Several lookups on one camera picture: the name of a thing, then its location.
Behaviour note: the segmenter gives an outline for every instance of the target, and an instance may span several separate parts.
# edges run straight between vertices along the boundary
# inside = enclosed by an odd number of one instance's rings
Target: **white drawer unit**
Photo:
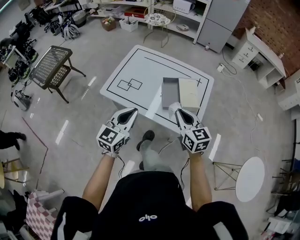
[[[276,94],[279,106],[288,110],[300,104],[300,70],[285,80],[285,90]]]
[[[238,52],[238,55],[251,61],[258,54],[258,50],[250,45],[248,42]]]
[[[236,65],[238,65],[240,68],[245,68],[247,64],[251,61],[249,59],[246,59],[242,57],[241,55],[236,55],[234,59],[232,60]]]

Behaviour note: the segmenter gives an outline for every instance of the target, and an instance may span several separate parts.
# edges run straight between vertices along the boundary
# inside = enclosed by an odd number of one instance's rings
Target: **refrigerator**
[[[219,53],[239,23],[250,0],[212,0],[198,43]]]

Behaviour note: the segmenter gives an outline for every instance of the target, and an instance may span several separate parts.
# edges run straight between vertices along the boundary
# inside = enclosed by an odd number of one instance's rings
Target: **black shoe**
[[[27,137],[26,137],[25,134],[23,134],[23,133],[18,133],[18,134],[20,135],[19,138],[20,138],[21,140],[26,141]]]
[[[15,143],[15,148],[17,148],[17,150],[20,151],[20,145],[19,145],[17,140],[16,140],[16,143]]]
[[[140,162],[139,164],[139,169],[144,171],[144,162]]]
[[[152,130],[148,130],[147,132],[145,132],[145,134],[142,137],[142,140],[137,144],[136,150],[140,151],[140,146],[142,142],[144,142],[145,140],[153,141],[154,137],[155,133]]]

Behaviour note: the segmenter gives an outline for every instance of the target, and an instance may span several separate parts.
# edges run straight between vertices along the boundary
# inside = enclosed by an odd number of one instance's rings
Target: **checkered cloth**
[[[56,218],[37,201],[37,193],[31,193],[27,202],[26,223],[40,237],[50,240]]]

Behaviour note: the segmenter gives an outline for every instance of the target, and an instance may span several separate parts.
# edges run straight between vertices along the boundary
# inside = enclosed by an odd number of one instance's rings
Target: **white floor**
[[[11,86],[7,70],[0,72],[1,130],[23,132],[28,137],[26,143],[21,143],[20,152],[15,148],[0,150],[0,158],[12,159],[21,156],[23,164],[30,167],[31,180],[27,185],[29,189],[35,188],[38,180],[38,189],[53,191],[62,188],[65,190],[64,197],[81,196],[101,158],[101,149],[95,140],[96,134],[100,126],[117,110],[111,100],[100,95],[101,86],[134,45],[144,45],[214,77],[215,82],[203,124],[209,128],[213,141],[218,133],[222,136],[215,161],[243,164],[254,156],[260,157],[263,161],[264,157],[266,158],[266,175],[261,191],[253,200],[243,203],[238,201],[234,191],[214,191],[213,165],[208,159],[210,150],[204,154],[213,200],[234,204],[250,239],[255,239],[265,227],[262,222],[268,216],[264,211],[269,206],[270,191],[274,184],[271,177],[276,175],[281,159],[292,156],[293,125],[289,113],[279,108],[274,89],[263,89],[257,82],[255,73],[236,67],[238,71],[236,77],[245,86],[249,103],[255,114],[260,113],[263,117],[263,122],[258,120],[257,127],[252,133],[252,145],[250,133],[255,127],[255,117],[246,102],[241,84],[216,71],[219,63],[224,63],[221,54],[205,51],[203,46],[193,45],[191,39],[173,33],[170,34],[169,43],[164,48],[160,48],[160,42],[154,38],[154,34],[143,44],[143,37],[148,31],[143,25],[132,33],[119,27],[106,32],[102,29],[99,19],[92,19],[80,30],[82,35],[78,39],[66,42],[61,36],[45,33],[43,28],[38,26],[31,33],[31,37],[37,39],[34,48],[40,57],[51,45],[70,48],[73,51],[72,64],[87,75],[84,78],[74,71],[70,73],[71,81],[62,87],[64,96],[70,101],[69,104],[66,104],[56,92],[51,94],[32,83],[26,88],[26,93],[34,94],[33,103],[27,112],[22,112],[10,100]],[[229,59],[231,50],[226,47],[224,53]],[[97,77],[96,80],[82,98],[94,76]],[[66,122],[67,126],[58,143],[57,137]],[[127,165],[126,172],[138,169],[141,156],[135,146],[148,129],[156,133],[153,143],[155,150],[161,149],[167,143],[167,138],[173,135],[171,131],[139,115],[131,131],[130,142],[120,151],[125,164],[129,160],[134,162],[132,168]],[[180,177],[180,170],[187,160],[187,154],[180,150],[179,143],[174,142],[166,148],[161,157],[171,166],[176,176]],[[121,167],[121,162],[116,160],[105,202],[118,181]],[[223,177],[225,175],[222,172],[217,172],[217,181]],[[190,198],[188,168],[183,172],[183,180],[184,196],[188,201]],[[228,180],[226,184],[230,186],[233,182]],[[59,205],[61,200],[57,199],[54,204]]]

